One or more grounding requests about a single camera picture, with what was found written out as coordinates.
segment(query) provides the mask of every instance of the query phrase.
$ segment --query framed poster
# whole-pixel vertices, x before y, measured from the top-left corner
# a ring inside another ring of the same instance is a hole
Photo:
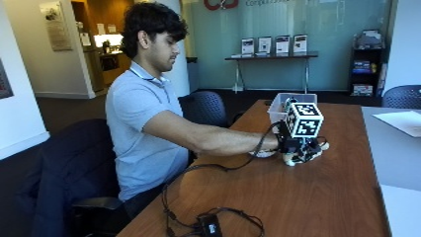
[[[3,67],[3,62],[0,58],[0,99],[8,98],[14,96],[8,75],[6,74],[6,70]]]
[[[60,2],[40,4],[40,10],[48,29],[52,50],[71,50],[68,29],[64,21]]]

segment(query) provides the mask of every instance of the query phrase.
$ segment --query office chair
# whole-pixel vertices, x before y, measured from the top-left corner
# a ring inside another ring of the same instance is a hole
[[[40,148],[40,162],[18,192],[35,215],[32,236],[115,236],[129,223],[107,121],[76,122]]]
[[[383,96],[381,106],[400,109],[421,109],[421,85],[399,86]]]
[[[184,117],[192,122],[228,127],[225,106],[220,95],[211,91],[193,92],[179,98]]]

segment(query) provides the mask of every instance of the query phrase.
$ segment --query white paper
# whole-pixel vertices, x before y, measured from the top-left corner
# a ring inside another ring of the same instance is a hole
[[[91,46],[91,39],[88,33],[80,33],[80,41],[83,46]]]
[[[289,36],[276,37],[276,53],[289,52]]]
[[[260,38],[260,52],[271,53],[272,38]]]
[[[96,24],[96,27],[97,27],[97,35],[105,35],[104,24],[99,23],[99,24]]]
[[[255,40],[253,39],[241,39],[243,48],[241,54],[253,54],[255,53]]]
[[[117,31],[116,25],[108,24],[108,33],[115,33]]]
[[[293,52],[307,51],[307,36],[295,36],[293,37]]]
[[[373,115],[413,137],[421,137],[421,115],[413,111]]]

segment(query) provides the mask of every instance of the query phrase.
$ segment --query wire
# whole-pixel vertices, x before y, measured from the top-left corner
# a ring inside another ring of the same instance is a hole
[[[188,167],[179,175],[176,175],[176,176],[165,183],[165,185],[164,185],[163,188],[161,188],[161,197],[160,197],[160,199],[161,199],[161,204],[163,204],[163,212],[164,212],[165,215],[167,215],[167,221],[165,221],[165,222],[167,222],[167,235],[168,235],[169,237],[176,237],[176,235],[175,235],[172,229],[169,228],[169,219],[172,219],[179,225],[181,225],[181,226],[184,226],[184,227],[187,227],[187,228],[193,229],[193,232],[187,233],[187,234],[184,234],[184,235],[181,235],[181,236],[179,236],[179,237],[191,236],[191,235],[197,235],[197,234],[201,234],[201,232],[197,232],[197,228],[199,228],[197,222],[193,223],[193,224],[185,224],[185,223],[183,223],[183,222],[176,218],[175,213],[171,211],[171,209],[169,209],[169,204],[168,204],[168,198],[167,198],[168,186],[172,184],[172,182],[173,182],[181,175],[184,175],[185,173],[188,173],[188,172],[191,172],[191,171],[195,171],[195,170],[199,170],[199,169],[204,169],[204,168],[209,168],[209,169],[217,169],[217,170],[221,170],[221,171],[228,172],[228,171],[239,170],[239,169],[241,169],[243,167],[245,167],[247,165],[249,165],[251,162],[256,159],[257,154],[259,154],[259,152],[260,152],[260,150],[261,150],[261,148],[263,148],[264,139],[265,139],[267,135],[269,134],[269,132],[272,131],[272,129],[273,129],[277,125],[280,125],[280,121],[277,121],[276,123],[273,123],[273,124],[269,126],[269,128],[267,129],[267,132],[264,133],[263,138],[261,138],[261,140],[260,140],[260,143],[259,143],[259,145],[257,145],[257,147],[256,147],[255,153],[253,153],[253,155],[251,156],[249,160],[248,160],[243,165],[240,165],[240,166],[237,166],[237,167],[225,167],[225,166],[223,166],[223,165],[220,165],[220,164],[200,164],[200,165],[195,165],[195,166]],[[240,214],[243,217],[247,216],[248,219],[249,219],[249,222],[251,222],[252,224],[257,225],[257,226],[261,226],[261,227],[263,227],[261,229],[264,229],[264,224],[263,224],[261,220],[260,220],[257,217],[255,217],[255,216],[248,216],[248,215],[245,215],[241,211],[239,211],[239,210],[236,210],[236,209],[233,209],[233,208],[231,208],[231,207],[220,207],[220,208],[221,208],[221,209],[219,210],[219,212],[220,212],[220,211],[233,211],[235,213]]]

